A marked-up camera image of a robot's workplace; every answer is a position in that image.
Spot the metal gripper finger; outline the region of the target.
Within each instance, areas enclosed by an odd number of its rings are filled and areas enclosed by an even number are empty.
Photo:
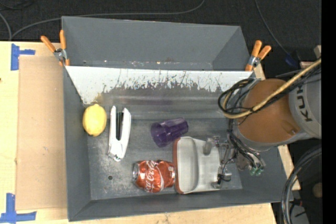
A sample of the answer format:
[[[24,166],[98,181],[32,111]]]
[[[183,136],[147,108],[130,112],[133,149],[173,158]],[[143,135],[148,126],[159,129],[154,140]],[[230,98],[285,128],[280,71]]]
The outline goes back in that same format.
[[[232,173],[227,168],[224,168],[221,173],[217,174],[217,181],[212,182],[211,186],[214,189],[221,189],[224,182],[229,182],[232,178]]]
[[[213,148],[220,147],[220,136],[208,137],[203,147],[203,153],[209,155]]]

